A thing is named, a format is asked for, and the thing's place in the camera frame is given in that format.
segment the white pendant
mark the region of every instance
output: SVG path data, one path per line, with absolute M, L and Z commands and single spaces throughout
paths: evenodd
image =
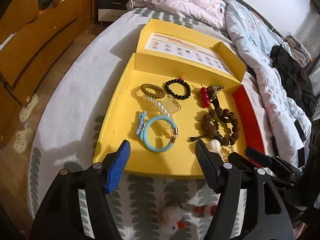
M 209 141 L 207 143 L 207 149 L 210 151 L 210 152 L 214 152 L 214 153 L 220 153 L 220 150 L 221 150 L 221 144 L 218 140 L 216 139 L 213 139 L 211 141 Z

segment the wooden floor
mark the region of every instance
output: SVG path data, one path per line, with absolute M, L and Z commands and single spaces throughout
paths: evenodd
M 69 70 L 82 51 L 107 27 L 108 25 L 93 25 L 82 33 L 70 47 L 61 55 L 49 70 L 36 90 L 39 103 L 26 122 L 34 133 L 41 116 L 53 92 L 63 76 Z M 17 120 L 16 131 L 23 130 L 24 125 Z M 27 172 L 31 153 L 30 145 L 23 154 L 13 150 L 14 137 L 9 144 L 0 150 L 0 202 L 15 225 L 24 231 L 30 231 L 32 218 L 27 205 Z

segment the cherry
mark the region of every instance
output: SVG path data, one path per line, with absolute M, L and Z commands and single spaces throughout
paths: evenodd
M 200 94 L 200 98 L 203 100 L 206 100 L 209 98 L 209 95 L 207 93 L 203 93 L 203 94 Z
M 204 93 L 206 93 L 206 92 L 207 92 L 207 89 L 206 89 L 205 87 L 203 87 L 203 88 L 200 89 L 200 93 L 201 93 L 201 94 L 204 94 Z
M 201 100 L 203 107 L 209 107 L 211 105 L 210 100 L 206 99 L 206 100 Z

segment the white slipper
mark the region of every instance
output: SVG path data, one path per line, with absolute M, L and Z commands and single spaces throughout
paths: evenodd
M 28 120 L 29 116 L 31 115 L 31 112 L 33 111 L 33 109 L 35 109 L 38 102 L 39 102 L 39 97 L 37 94 L 34 94 L 27 108 L 25 108 L 24 106 L 22 107 L 19 114 L 19 119 L 21 122 L 25 122 L 26 120 Z
M 24 153 L 28 148 L 30 142 L 32 142 L 34 137 L 31 128 L 26 128 L 22 131 L 16 133 L 16 140 L 13 144 L 13 149 L 17 153 Z

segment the stuffed duck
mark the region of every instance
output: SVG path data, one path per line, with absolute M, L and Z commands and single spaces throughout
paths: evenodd
M 178 204 L 167 206 L 162 213 L 162 224 L 160 230 L 168 236 L 172 236 L 179 229 L 185 227 L 185 223 L 182 220 L 182 209 Z

